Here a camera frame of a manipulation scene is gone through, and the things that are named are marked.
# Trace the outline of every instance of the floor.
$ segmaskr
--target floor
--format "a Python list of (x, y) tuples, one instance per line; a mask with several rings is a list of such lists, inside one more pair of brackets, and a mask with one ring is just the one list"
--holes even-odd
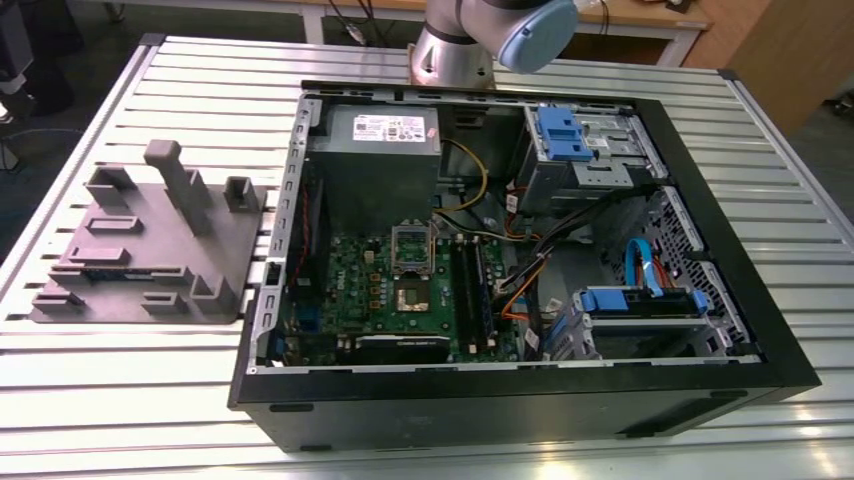
[[(111, 24), (99, 4), (72, 1), (69, 8), (85, 40), (85, 48), (59, 60), (75, 92), (75, 104), (59, 114), (31, 118), (24, 125), (0, 126), (1, 137), (27, 129), (84, 130), (143, 33), (283, 42), (304, 39), (301, 19), (296, 15), (129, 5), (124, 22)], [(388, 46), (395, 48), (414, 42), (420, 32), (420, 25), (410, 22), (380, 21), (379, 28), (386, 32)], [(327, 43), (355, 45), (335, 18), (324, 19), (324, 34)], [(0, 262), (77, 138), (79, 135), (68, 131), (36, 132), (7, 142), (21, 165), (13, 173), (0, 173)], [(850, 188), (854, 185), (850, 153), (854, 152), (854, 121), (834, 117), (829, 110), (819, 110), (793, 136), (791, 144), (849, 218), (854, 218), (854, 191)]]

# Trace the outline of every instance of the blue plastic clip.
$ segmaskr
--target blue plastic clip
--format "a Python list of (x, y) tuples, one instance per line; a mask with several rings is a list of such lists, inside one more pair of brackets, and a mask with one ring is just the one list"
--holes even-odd
[(590, 289), (580, 295), (582, 308), (586, 312), (595, 310), (626, 311), (628, 303), (622, 290), (612, 288)]
[(628, 240), (626, 245), (626, 285), (634, 285), (635, 278), (635, 250), (640, 252), (640, 260), (643, 261), (643, 281), (647, 288), (652, 291), (654, 297), (660, 297), (664, 292), (662, 287), (658, 286), (658, 280), (655, 280), (655, 269), (652, 268), (652, 247), (650, 242), (640, 237), (635, 237)]
[(572, 111), (567, 108), (540, 107), (536, 114), (539, 129), (548, 144), (548, 160), (590, 162), (594, 154), (584, 144), (584, 128), (575, 120)]
[(700, 314), (706, 313), (708, 311), (708, 298), (706, 297), (706, 293), (702, 290), (694, 290), (691, 296), (694, 297), (696, 310), (699, 310)]

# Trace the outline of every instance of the wooden desk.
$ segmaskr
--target wooden desk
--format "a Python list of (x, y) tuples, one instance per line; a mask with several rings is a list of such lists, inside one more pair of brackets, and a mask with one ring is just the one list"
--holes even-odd
[[(104, 3), (104, 0), (88, 0)], [(356, 0), (333, 0), (341, 14), (364, 18)], [(606, 0), (610, 10), (610, 36), (655, 38), (667, 41), (658, 65), (678, 67), (682, 64), (699, 33), (708, 29), (711, 20), (696, 6), (691, 5), (683, 15), (664, 8), (660, 3), (639, 0)], [(323, 17), (335, 16), (328, 0), (117, 0), (117, 3), (159, 5), (171, 7), (212, 8), (271, 13), (295, 13), (303, 17), (305, 43), (323, 44)], [(427, 0), (374, 0), (376, 18), (424, 21)], [(594, 5), (580, 12), (576, 32), (598, 34), (602, 27), (603, 9)]]
[[(323, 43), (320, 19), (335, 15), (328, 0), (267, 1), (279, 4), (303, 4), (307, 42)], [(639, 0), (606, 1), (610, 11), (608, 35), (667, 40), (667, 47), (658, 59), (658, 65), (664, 67), (682, 65), (682, 60), (691, 50), (699, 33), (707, 30), (712, 23), (696, 3), (684, 14), (680, 14), (667, 9), (662, 3), (646, 3)], [(423, 21), (426, 3), (427, 0), (374, 0), (374, 12), (376, 18)], [(364, 17), (358, 0), (335, 0), (335, 4), (344, 15)], [(594, 5), (579, 13), (578, 33), (596, 34), (602, 27), (602, 6)]]

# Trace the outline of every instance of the aluminum table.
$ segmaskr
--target aluminum table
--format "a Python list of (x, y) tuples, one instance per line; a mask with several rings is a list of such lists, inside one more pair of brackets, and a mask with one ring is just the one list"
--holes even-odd
[[(91, 202), (96, 165), (135, 180), (152, 138), (207, 183), (276, 189), (304, 79), (402, 83), (399, 50), (148, 36), (0, 269), (0, 474), (91, 478), (834, 478), (854, 475), (854, 231), (738, 81), (555, 62), (500, 88), (660, 100), (823, 386), (672, 438), (288, 455), (225, 408), (241, 322), (40, 325), (29, 302)], [(275, 204), (276, 191), (268, 196)], [(268, 225), (249, 281), (259, 282)]]

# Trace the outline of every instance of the blue drive bracket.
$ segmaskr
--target blue drive bracket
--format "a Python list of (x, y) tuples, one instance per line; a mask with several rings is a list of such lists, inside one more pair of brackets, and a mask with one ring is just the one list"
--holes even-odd
[(586, 312), (596, 310), (628, 311), (628, 303), (622, 290), (618, 289), (590, 289), (580, 295), (582, 308)]
[(572, 111), (568, 108), (540, 107), (536, 114), (548, 160), (590, 162), (594, 153), (584, 144), (584, 127), (578, 123)]

